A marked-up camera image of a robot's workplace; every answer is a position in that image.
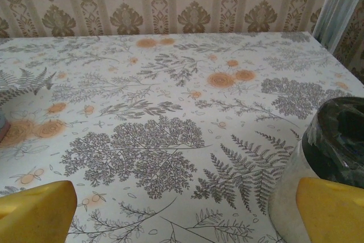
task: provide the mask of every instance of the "wallpaper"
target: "wallpaper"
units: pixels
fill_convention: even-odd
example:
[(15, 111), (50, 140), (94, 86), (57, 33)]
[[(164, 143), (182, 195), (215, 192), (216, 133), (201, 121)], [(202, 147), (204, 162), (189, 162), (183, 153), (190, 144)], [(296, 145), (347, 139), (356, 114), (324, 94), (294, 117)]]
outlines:
[(0, 37), (312, 32), (324, 0), (0, 0)]

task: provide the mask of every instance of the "glass jar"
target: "glass jar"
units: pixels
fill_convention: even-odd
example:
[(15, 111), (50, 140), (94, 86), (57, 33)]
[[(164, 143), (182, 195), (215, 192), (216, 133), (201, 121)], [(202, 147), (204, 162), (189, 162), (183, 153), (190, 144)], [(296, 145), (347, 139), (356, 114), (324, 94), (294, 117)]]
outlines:
[(318, 178), (308, 164), (299, 141), (268, 200), (269, 217), (288, 243), (311, 243), (296, 205), (298, 183), (304, 177)]
[(270, 219), (287, 243), (310, 243), (296, 205), (301, 178), (364, 188), (364, 98), (327, 101), (297, 144), (268, 200)]

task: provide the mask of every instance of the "tablecloth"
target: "tablecloth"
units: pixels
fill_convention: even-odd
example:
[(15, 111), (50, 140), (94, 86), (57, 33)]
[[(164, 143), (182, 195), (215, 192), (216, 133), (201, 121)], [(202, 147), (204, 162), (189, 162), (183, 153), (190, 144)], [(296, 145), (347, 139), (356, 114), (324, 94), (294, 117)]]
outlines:
[(0, 195), (71, 180), (71, 242), (283, 242), (267, 200), (317, 108), (364, 96), (306, 32), (0, 40)]

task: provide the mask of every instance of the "yellow plastic piece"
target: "yellow plastic piece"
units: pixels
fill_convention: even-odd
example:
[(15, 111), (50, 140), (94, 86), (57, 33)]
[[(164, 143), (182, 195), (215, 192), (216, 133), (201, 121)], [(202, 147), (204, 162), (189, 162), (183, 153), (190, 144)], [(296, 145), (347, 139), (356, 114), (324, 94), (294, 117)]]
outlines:
[(302, 178), (296, 203), (312, 243), (364, 242), (364, 189)]
[(69, 181), (4, 196), (0, 198), (0, 242), (64, 243), (76, 207)]

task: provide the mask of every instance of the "printed plant illustration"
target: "printed plant illustration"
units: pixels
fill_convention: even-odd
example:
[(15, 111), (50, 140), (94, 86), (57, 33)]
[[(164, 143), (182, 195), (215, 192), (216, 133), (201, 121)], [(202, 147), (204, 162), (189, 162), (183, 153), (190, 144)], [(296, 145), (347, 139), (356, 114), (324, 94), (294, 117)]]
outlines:
[(172, 233), (170, 238), (161, 241), (160, 243), (177, 243), (179, 240), (183, 240), (183, 238), (178, 238), (175, 232), (175, 229), (183, 229), (189, 233), (192, 233), (191, 236), (195, 235), (195, 242), (213, 242), (210, 239), (198, 234), (198, 230), (200, 229), (209, 229), (211, 232), (213, 231), (218, 242), (249, 242), (250, 239), (253, 239), (251, 234), (254, 229), (250, 224), (244, 224), (243, 221), (237, 221), (224, 218), (224, 214), (220, 213), (218, 210), (214, 211), (212, 209), (201, 210), (196, 214), (196, 223), (190, 227), (182, 227), (168, 219), (168, 221), (172, 226)]
[(149, 120), (144, 125), (122, 123), (112, 136), (89, 132), (70, 146), (61, 161), (65, 176), (86, 169), (84, 179), (96, 187), (116, 179), (125, 181), (133, 174), (137, 187), (144, 187), (150, 198), (160, 199), (163, 192), (182, 193), (189, 188), (196, 168), (183, 151), (203, 148), (204, 140), (193, 121), (159, 116), (158, 122)]
[(180, 105), (175, 105), (171, 102), (160, 102), (159, 104), (152, 106), (152, 102), (146, 100), (140, 100), (132, 102), (131, 104), (117, 104), (110, 105), (100, 110), (101, 115), (114, 115), (115, 119), (120, 121), (126, 121), (129, 119), (140, 119), (143, 115), (162, 115), (168, 112), (175, 112), (176, 110), (182, 110)]
[[(150, 95), (154, 84), (144, 84), (138, 77), (112, 77), (107, 79), (98, 73), (87, 73), (76, 85), (61, 84), (54, 87), (54, 101), (69, 101), (72, 103), (89, 100), (95, 96), (108, 99), (118, 96), (127, 102), (135, 102)], [(142, 87), (136, 92), (130, 91)]]
[[(226, 38), (218, 39), (218, 42), (216, 43), (199, 43), (199, 44), (193, 44), (193, 43), (187, 43), (187, 44), (177, 44), (174, 45), (175, 48), (178, 48), (179, 50), (186, 51), (186, 50), (194, 50), (198, 53), (207, 53), (207, 52), (229, 52), (231, 51), (231, 47), (222, 47), (221, 44), (226, 44)], [(257, 41), (256, 43), (252, 42), (246, 42), (242, 43), (242, 38), (238, 37), (237, 40), (238, 43), (228, 43), (233, 44), (234, 46), (238, 46), (238, 49), (233, 51), (232, 53), (235, 53), (237, 51), (258, 51), (259, 49), (266, 49), (268, 47), (274, 47), (278, 45), (284, 45), (288, 46), (291, 43), (287, 41), (271, 41), (268, 43), (264, 43), (262, 40)]]
[(42, 168), (38, 168), (36, 169), (36, 167), (32, 168), (32, 170), (30, 170), (28, 173), (26, 174), (17, 174), (14, 176), (9, 177), (11, 178), (16, 178), (15, 182), (20, 181), (21, 184), (29, 184), (31, 183), (34, 179), (37, 180), (42, 180), (41, 176), (44, 173), (44, 169)]
[(7, 159), (7, 161), (12, 159), (20, 160), (24, 156), (38, 154), (48, 148), (49, 145), (37, 146), (36, 139), (27, 139), (16, 146), (1, 147), (0, 159)]
[(290, 39), (293, 42), (298, 42), (298, 43), (300, 43), (300, 42), (309, 42), (310, 38), (311, 38), (310, 35), (307, 35), (307, 34), (305, 34), (303, 32), (293, 32), (293, 31), (282, 32), (281, 37), (286, 38), (286, 39)]
[(276, 231), (274, 236), (272, 236), (270, 234), (266, 234), (265, 236), (261, 237), (259, 239), (258, 243), (286, 243), (286, 242)]
[(45, 87), (49, 90), (53, 86), (52, 78), (56, 73), (47, 76), (47, 68), (38, 75), (22, 68), (20, 70), (22, 75), (19, 78), (0, 70), (0, 106), (18, 96), (27, 93), (37, 95), (40, 89)]
[(132, 53), (131, 48), (134, 42), (134, 36), (115, 36), (112, 40), (108, 42), (107, 47), (103, 48), (101, 51), (104, 55), (114, 54), (114, 53)]
[(197, 65), (201, 61), (187, 56), (179, 57), (171, 53), (160, 53), (155, 61), (142, 66), (143, 70), (138, 72), (138, 75), (156, 79), (160, 73), (165, 72), (169, 74), (171, 80), (176, 82), (177, 87), (183, 87), (192, 75), (198, 72)]
[(49, 64), (51, 63), (52, 65), (59, 65), (59, 64), (66, 64), (66, 65), (70, 65), (72, 63), (75, 63), (77, 61), (82, 60), (83, 63), (82, 65), (88, 65), (91, 63), (95, 63), (98, 61), (113, 61), (115, 63), (120, 63), (119, 60), (115, 59), (115, 58), (110, 58), (110, 57), (106, 57), (106, 56), (101, 56), (97, 53), (93, 53), (91, 51), (86, 51), (84, 53), (82, 53), (82, 55), (80, 54), (76, 54), (76, 53), (67, 53), (66, 57), (62, 57), (62, 58), (46, 58), (46, 63)]
[[(290, 39), (299, 39), (298, 37), (300, 36), (292, 36)], [(332, 55), (324, 48), (321, 50), (307, 51), (293, 47), (280, 47), (277, 48), (276, 52), (279, 53), (279, 57), (269, 56), (263, 59), (276, 71), (293, 70), (298, 72), (310, 69), (313, 65), (326, 67), (332, 62)]]
[(293, 146), (286, 141), (256, 132), (273, 145), (273, 151), (263, 149), (261, 145), (243, 141), (232, 135), (234, 143), (243, 153), (236, 152), (221, 144), (221, 150), (228, 157), (229, 163), (224, 163), (214, 153), (211, 161), (216, 171), (204, 169), (207, 179), (199, 178), (192, 198), (208, 199), (212, 197), (220, 203), (223, 199), (236, 209), (236, 192), (239, 192), (246, 209), (251, 212), (250, 204), (255, 199), (260, 211), (267, 213), (267, 202), (273, 186), (280, 178)]
[(262, 92), (278, 95), (278, 98), (272, 104), (279, 113), (285, 116), (297, 116), (301, 120), (313, 114), (313, 111), (318, 109), (325, 101), (337, 97), (351, 96), (350, 93), (339, 89), (324, 90), (319, 84), (300, 83), (286, 77), (272, 80), (264, 79)]
[(130, 204), (125, 205), (123, 201), (119, 202), (120, 214), (124, 214), (125, 218), (118, 220), (103, 218), (101, 217), (100, 210), (96, 209), (90, 213), (90, 218), (87, 220), (92, 223), (92, 230), (87, 230), (88, 223), (81, 224), (78, 217), (75, 216), (72, 220), (68, 237), (76, 238), (78, 236), (83, 236), (83, 238), (86, 237), (86, 241), (83, 240), (82, 242), (89, 243), (99, 242), (99, 240), (104, 237), (110, 239), (110, 243), (132, 243), (134, 238), (139, 238), (140, 235), (144, 233), (142, 224), (148, 219), (151, 219), (163, 212), (171, 206), (175, 200), (176, 199), (157, 212), (149, 207), (136, 209)]
[(12, 193), (18, 193), (26, 190), (24, 187), (16, 188), (14, 186), (5, 186), (4, 188), (5, 190), (0, 191), (0, 195), (2, 196), (11, 195)]
[(0, 52), (24, 52), (24, 53), (38, 53), (44, 52), (46, 50), (54, 50), (56, 48), (56, 44), (53, 43), (43, 43), (43, 44), (35, 44), (35, 43), (27, 43), (25, 46), (9, 46), (2, 48)]
[(269, 107), (266, 107), (264, 104), (261, 104), (259, 102), (254, 102), (252, 105), (246, 105), (243, 101), (239, 99), (234, 99), (234, 103), (226, 103), (225, 101), (221, 100), (215, 100), (211, 99), (210, 102), (207, 102), (207, 100), (199, 100), (195, 102), (195, 105), (200, 108), (212, 108), (213, 106), (218, 107), (218, 110), (221, 112), (227, 112), (230, 110), (234, 110), (235, 114), (239, 117), (241, 117), (244, 113), (261, 113), (257, 116), (255, 119), (258, 121), (264, 121), (264, 120), (285, 120), (286, 122), (289, 122), (290, 124), (297, 126), (295, 123), (278, 116), (272, 112), (272, 109)]

